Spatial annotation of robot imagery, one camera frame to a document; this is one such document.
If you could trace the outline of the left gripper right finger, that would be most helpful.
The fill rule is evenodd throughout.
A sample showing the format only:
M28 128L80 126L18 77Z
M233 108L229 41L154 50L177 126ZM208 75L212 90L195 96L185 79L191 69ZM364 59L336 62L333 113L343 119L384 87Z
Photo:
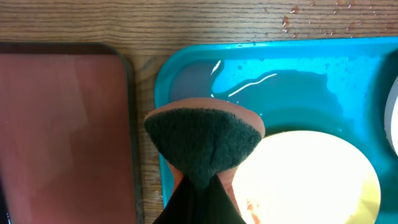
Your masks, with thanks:
M217 175L198 191L199 224L246 224Z

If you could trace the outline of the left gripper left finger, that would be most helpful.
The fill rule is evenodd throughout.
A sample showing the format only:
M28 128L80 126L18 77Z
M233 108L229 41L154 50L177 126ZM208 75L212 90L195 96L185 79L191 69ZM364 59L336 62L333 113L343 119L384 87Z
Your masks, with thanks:
M197 202L196 189L190 179L184 177L153 224L195 224Z

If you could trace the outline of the green and orange sponge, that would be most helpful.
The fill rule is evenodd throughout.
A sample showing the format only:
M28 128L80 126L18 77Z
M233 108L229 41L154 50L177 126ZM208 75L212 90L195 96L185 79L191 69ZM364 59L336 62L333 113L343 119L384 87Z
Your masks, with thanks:
M266 133L255 112L215 98L189 98L157 108L145 117L144 127L167 161L175 187L186 177L204 189L217 176L230 198L238 165Z

